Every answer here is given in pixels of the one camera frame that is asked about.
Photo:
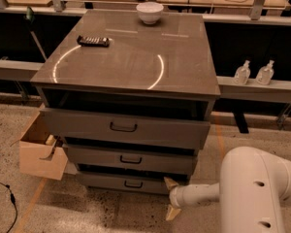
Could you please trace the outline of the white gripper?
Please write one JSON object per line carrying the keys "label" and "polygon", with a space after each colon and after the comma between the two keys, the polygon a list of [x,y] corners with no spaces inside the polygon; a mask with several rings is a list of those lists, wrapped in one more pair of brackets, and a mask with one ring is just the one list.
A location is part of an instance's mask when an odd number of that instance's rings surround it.
{"label": "white gripper", "polygon": [[164,178],[165,185],[170,191],[170,202],[171,205],[168,206],[166,220],[171,221],[176,218],[176,216],[181,212],[182,207],[186,206],[184,199],[184,186],[178,186],[178,183],[169,177]]}

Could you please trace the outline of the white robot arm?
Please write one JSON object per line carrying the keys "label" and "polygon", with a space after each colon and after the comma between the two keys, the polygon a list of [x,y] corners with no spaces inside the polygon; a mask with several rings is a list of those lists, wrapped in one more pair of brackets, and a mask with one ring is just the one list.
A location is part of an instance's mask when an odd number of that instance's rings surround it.
{"label": "white robot arm", "polygon": [[280,204],[291,206],[291,161],[252,147],[224,156],[214,184],[181,185],[165,178],[167,220],[184,207],[220,203],[221,233],[285,233]]}

